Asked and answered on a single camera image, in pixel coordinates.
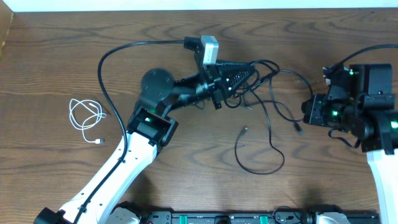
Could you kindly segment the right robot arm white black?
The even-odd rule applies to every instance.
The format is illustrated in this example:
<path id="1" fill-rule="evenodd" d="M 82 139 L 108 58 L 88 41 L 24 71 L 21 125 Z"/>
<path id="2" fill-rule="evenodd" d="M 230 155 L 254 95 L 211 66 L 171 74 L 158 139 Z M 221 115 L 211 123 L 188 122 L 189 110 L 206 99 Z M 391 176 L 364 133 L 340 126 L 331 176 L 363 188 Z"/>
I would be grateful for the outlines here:
<path id="1" fill-rule="evenodd" d="M 394 96 L 313 95 L 302 103 L 303 122 L 351 133 L 366 154 L 377 190 L 382 223 L 397 223 L 397 110 Z"/>

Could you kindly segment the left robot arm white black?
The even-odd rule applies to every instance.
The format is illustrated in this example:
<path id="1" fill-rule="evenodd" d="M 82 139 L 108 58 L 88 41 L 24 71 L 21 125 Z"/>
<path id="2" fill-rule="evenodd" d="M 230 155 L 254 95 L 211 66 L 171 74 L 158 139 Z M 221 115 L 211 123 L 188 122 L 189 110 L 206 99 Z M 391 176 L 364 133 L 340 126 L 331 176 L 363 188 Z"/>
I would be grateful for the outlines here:
<path id="1" fill-rule="evenodd" d="M 122 139 L 94 177 L 58 211 L 44 208 L 35 223 L 139 223 L 134 212 L 118 202 L 134 179 L 171 140 L 178 126 L 168 113 L 200 100 L 233 96 L 256 73 L 253 63 L 218 62 L 200 73 L 174 80 L 162 69 L 149 70 L 141 80 L 141 94 Z"/>

